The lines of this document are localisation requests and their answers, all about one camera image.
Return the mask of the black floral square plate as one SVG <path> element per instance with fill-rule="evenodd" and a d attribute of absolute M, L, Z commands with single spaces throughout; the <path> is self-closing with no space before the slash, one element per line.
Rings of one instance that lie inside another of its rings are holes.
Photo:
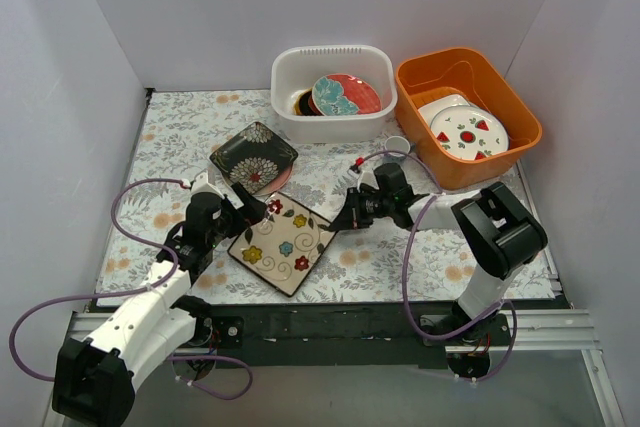
<path fill-rule="evenodd" d="M 298 152 L 261 122 L 253 122 L 211 155 L 212 164 L 232 184 L 255 194 L 292 167 Z"/>

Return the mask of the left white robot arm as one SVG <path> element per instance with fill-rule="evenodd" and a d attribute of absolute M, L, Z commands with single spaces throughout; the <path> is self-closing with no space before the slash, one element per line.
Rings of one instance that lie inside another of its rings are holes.
<path fill-rule="evenodd" d="M 185 218 L 172 227 L 136 294 L 84 339 L 57 356 L 52 408 L 90 426 L 120 426 L 148 376 L 184 344 L 205 345 L 212 307 L 189 295 L 220 242 L 265 217 L 266 205 L 239 183 L 235 207 L 208 181 L 192 184 Z"/>

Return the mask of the yellow dotted scalloped plate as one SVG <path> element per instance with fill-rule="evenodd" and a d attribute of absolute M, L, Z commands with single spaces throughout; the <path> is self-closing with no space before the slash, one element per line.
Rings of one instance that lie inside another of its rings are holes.
<path fill-rule="evenodd" d="M 294 102 L 294 104 L 293 104 L 293 110 L 294 110 L 294 113 L 295 113 L 297 116 L 305 116 L 305 115 L 306 115 L 306 113 L 305 113 L 305 109 L 308 107 L 308 106 L 307 106 L 307 96 L 308 96 L 308 93 L 310 93 L 310 91 L 309 91 L 309 90 L 307 90 L 307 91 L 305 91 L 305 92 L 301 93 L 301 94 L 297 97 L 297 99 L 295 100 L 295 102 Z"/>

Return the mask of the pink round plate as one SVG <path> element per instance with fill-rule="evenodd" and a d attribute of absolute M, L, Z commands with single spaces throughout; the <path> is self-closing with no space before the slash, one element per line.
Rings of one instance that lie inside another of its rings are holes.
<path fill-rule="evenodd" d="M 279 168 L 273 163 L 243 163 L 234 167 L 226 179 L 229 186 L 240 183 L 249 193 L 265 196 L 282 188 L 292 175 L 292 167 Z"/>

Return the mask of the square dark rimmed plate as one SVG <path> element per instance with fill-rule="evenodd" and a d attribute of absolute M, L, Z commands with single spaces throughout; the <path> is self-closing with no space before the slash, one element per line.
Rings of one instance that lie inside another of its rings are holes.
<path fill-rule="evenodd" d="M 229 256 L 282 294 L 292 297 L 322 258 L 335 234 L 330 221 L 291 197 L 266 200 L 265 218 L 240 234 Z"/>

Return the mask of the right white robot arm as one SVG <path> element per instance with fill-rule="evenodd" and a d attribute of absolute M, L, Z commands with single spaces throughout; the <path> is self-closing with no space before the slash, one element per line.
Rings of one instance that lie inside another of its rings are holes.
<path fill-rule="evenodd" d="M 403 169 L 395 163 L 378 166 L 373 177 L 372 185 L 361 183 L 349 188 L 338 215 L 321 228 L 327 232 L 362 230 L 376 219 L 389 218 L 407 230 L 401 295 L 411 327 L 428 342 L 479 342 L 488 333 L 489 321 L 502 307 L 512 281 L 547 247 L 544 228 L 501 182 L 469 194 L 434 195 L 415 193 Z M 433 229 L 459 230 L 476 267 L 451 313 L 425 331 L 411 311 L 408 268 L 416 234 Z"/>

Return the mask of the red and teal round plate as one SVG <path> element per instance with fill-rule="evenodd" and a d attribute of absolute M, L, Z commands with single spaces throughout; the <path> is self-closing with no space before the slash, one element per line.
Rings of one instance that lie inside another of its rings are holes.
<path fill-rule="evenodd" d="M 350 74 L 334 73 L 319 78 L 311 89 L 311 98 L 323 116 L 369 115 L 382 110 L 376 91 Z"/>

